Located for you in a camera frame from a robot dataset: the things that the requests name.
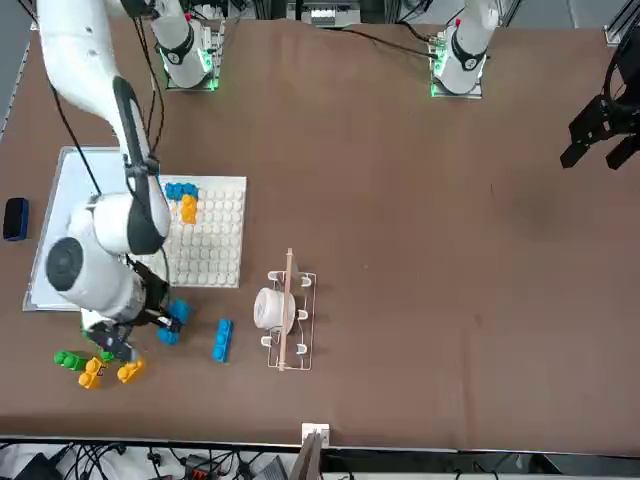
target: green block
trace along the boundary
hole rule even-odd
[[[100,359],[104,362],[104,363],[110,363],[113,362],[113,359],[116,358],[115,355],[111,352],[105,352],[104,350],[102,350],[100,352]]]
[[[60,350],[53,356],[53,362],[56,365],[61,365],[64,368],[79,372],[84,370],[85,365],[89,361],[88,358],[75,353],[67,352],[66,350]]]

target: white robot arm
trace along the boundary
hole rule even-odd
[[[157,252],[168,235],[171,215],[135,93],[115,65],[107,12],[154,18],[160,48],[174,60],[176,83],[196,84],[206,72],[199,59],[197,65],[192,61],[197,55],[194,30],[178,0],[38,0],[51,84],[72,104],[109,122],[129,190],[95,196],[74,211],[67,235],[47,255],[47,278],[63,297],[99,314],[91,316],[96,323],[84,324],[90,338],[130,361],[135,352],[126,337],[133,325],[153,322],[178,330],[180,325],[166,312],[169,285],[144,265],[121,260],[128,253]],[[127,326],[124,332],[121,325]]]
[[[500,20],[496,1],[465,0],[459,24],[445,31],[447,51],[435,76],[451,93],[468,93],[478,80],[489,41]]]

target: building block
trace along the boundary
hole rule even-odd
[[[160,341],[166,345],[175,345],[180,340],[180,332],[170,332],[166,328],[160,328],[157,335]]]
[[[226,318],[220,319],[220,323],[218,323],[218,333],[216,335],[216,344],[213,347],[213,359],[216,362],[226,363],[229,359],[232,333],[233,322]]]
[[[118,379],[122,383],[129,383],[140,375],[145,368],[144,360],[138,358],[136,362],[127,363],[118,369]]]
[[[184,190],[181,183],[167,183],[164,190],[168,200],[175,200],[176,202],[182,200]]]
[[[78,383],[88,390],[98,388],[100,386],[100,377],[105,368],[105,363],[102,363],[99,358],[93,357],[87,362],[84,373],[78,378]]]
[[[193,183],[183,183],[182,191],[185,195],[191,195],[193,198],[198,200],[198,187],[196,187]]]
[[[191,307],[186,302],[177,298],[169,305],[167,309],[169,316],[175,320],[178,320],[181,324],[186,325],[189,316],[192,313]]]
[[[69,370],[73,370],[74,372],[84,370],[88,361],[88,358],[82,355],[67,352],[66,350],[60,350],[53,356],[54,363],[64,368],[68,368]]]
[[[192,195],[184,195],[182,197],[182,209],[180,215],[183,223],[196,223],[196,197]]]
[[[100,351],[100,360],[105,364],[113,362],[115,358],[116,356],[111,352],[105,352],[104,350]]]

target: yellow building block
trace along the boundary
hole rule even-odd
[[[192,195],[182,196],[182,210],[180,215],[182,216],[183,223],[196,223],[196,197]]]
[[[84,373],[78,378],[78,383],[88,390],[93,390],[100,386],[100,377],[106,364],[99,358],[93,357],[84,367]]]
[[[122,383],[129,383],[144,370],[144,360],[139,358],[135,363],[127,363],[118,369],[118,378]]]

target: white mug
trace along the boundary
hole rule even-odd
[[[296,302],[293,295],[289,294],[289,328],[287,334],[293,328],[293,320],[296,314]],[[272,288],[263,288],[258,292],[253,304],[253,321],[258,328],[279,331],[282,329],[282,313],[284,308],[284,293]]]

